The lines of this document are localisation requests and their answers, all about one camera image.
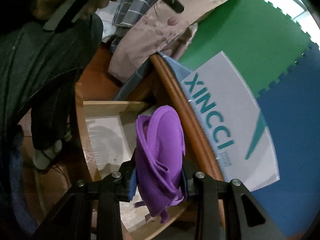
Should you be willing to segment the purple underwear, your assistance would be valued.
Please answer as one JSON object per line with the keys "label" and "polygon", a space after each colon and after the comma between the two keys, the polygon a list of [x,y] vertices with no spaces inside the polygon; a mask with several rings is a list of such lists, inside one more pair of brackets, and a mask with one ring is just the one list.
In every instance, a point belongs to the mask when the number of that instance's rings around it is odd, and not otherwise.
{"label": "purple underwear", "polygon": [[139,115],[136,120],[137,186],[151,217],[161,223],[169,220],[167,207],[179,204],[184,196],[180,176],[185,142],[177,112],[162,106],[151,116]]}

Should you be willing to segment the wooden drawer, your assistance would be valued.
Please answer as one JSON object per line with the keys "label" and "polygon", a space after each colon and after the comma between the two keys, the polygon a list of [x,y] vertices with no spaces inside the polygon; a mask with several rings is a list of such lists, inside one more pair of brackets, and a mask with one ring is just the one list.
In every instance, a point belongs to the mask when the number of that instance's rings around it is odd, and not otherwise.
{"label": "wooden drawer", "polygon": [[[89,174],[98,181],[131,159],[136,146],[135,120],[148,109],[139,101],[85,101],[80,83],[75,87],[76,118],[80,141]],[[134,207],[141,197],[120,203],[120,218],[125,239],[158,239],[171,223],[186,210],[187,203],[168,207],[169,220],[160,223],[146,207]]]}

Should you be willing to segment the grey plaid cloth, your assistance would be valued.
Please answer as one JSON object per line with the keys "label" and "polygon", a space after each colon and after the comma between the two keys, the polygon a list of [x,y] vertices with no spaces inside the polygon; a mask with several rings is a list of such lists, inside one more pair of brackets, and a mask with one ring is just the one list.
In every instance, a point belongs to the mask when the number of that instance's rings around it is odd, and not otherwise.
{"label": "grey plaid cloth", "polygon": [[120,0],[112,20],[112,25],[115,26],[116,31],[107,42],[110,45],[110,52],[112,54],[129,29],[132,28],[157,1],[158,0]]}

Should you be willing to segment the white XINCCI cardboard box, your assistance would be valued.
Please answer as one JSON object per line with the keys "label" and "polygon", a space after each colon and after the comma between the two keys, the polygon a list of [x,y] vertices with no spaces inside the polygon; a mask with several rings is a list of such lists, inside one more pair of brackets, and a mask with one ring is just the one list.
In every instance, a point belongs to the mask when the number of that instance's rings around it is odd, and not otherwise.
{"label": "white XINCCI cardboard box", "polygon": [[221,51],[181,81],[225,181],[255,191],[280,180],[276,150],[246,81]]}

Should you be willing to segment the beige floral curtain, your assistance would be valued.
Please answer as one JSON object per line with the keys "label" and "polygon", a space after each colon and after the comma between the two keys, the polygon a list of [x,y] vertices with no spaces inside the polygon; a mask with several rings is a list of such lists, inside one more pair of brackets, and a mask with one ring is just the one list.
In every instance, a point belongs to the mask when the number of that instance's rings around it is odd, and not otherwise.
{"label": "beige floral curtain", "polygon": [[117,45],[108,72],[125,82],[150,55],[162,50],[189,25],[228,0],[179,0],[184,11],[175,13],[163,1],[157,1],[129,29]]}

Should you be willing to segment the right plaid slipper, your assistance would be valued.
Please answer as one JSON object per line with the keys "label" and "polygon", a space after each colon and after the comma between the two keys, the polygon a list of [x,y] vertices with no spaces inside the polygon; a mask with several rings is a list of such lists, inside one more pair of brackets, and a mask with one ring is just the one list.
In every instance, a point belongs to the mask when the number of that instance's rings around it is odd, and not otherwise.
{"label": "right plaid slipper", "polygon": [[46,150],[35,150],[32,158],[33,165],[40,172],[47,171],[54,165],[54,161],[61,150],[61,140],[58,140],[51,148]]}

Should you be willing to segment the wooden nightstand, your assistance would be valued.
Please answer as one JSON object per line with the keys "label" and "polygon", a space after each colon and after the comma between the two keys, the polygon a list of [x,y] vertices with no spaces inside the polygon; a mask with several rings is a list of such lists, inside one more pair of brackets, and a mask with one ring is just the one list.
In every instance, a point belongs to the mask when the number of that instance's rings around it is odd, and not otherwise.
{"label": "wooden nightstand", "polygon": [[173,72],[160,55],[153,54],[150,60],[180,117],[199,167],[214,179],[223,181],[224,178],[215,159],[214,151]]}

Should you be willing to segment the blue checked cloth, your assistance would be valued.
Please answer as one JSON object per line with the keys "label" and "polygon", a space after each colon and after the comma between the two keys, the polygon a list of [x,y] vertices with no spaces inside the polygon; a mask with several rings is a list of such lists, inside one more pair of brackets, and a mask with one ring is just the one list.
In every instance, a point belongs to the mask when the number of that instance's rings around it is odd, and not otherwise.
{"label": "blue checked cloth", "polygon": [[[159,53],[158,55],[160,55],[161,58],[164,59],[169,69],[173,72],[174,77],[176,77],[185,97],[187,98],[180,82],[189,74],[191,74],[191,71],[166,55]],[[119,92],[114,96],[113,99],[115,101],[144,101],[146,100],[147,95],[151,92],[154,92],[154,97],[156,97],[157,100],[160,100],[160,98],[162,97],[164,100],[167,100],[168,103],[174,108],[169,94],[167,93],[167,90],[165,89],[158,73],[155,70],[154,65],[149,58],[124,82],[123,86],[120,88]],[[191,107],[204,131],[199,115],[195,112],[195,108],[192,105]]]}

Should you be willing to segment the blue foam mat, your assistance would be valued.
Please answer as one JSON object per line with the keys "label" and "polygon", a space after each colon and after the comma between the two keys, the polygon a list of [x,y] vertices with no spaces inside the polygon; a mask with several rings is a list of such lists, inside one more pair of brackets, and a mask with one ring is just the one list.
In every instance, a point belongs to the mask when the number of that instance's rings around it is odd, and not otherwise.
{"label": "blue foam mat", "polygon": [[280,180],[253,195],[286,237],[319,239],[319,46],[310,43],[259,94]]}

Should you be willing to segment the green foam mat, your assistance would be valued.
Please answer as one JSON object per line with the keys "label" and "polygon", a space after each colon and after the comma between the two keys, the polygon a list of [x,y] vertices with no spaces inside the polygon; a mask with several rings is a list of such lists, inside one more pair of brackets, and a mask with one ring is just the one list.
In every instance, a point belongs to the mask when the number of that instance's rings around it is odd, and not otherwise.
{"label": "green foam mat", "polygon": [[255,98],[319,46],[298,23],[264,0],[228,0],[202,20],[179,62],[196,70],[223,51]]}

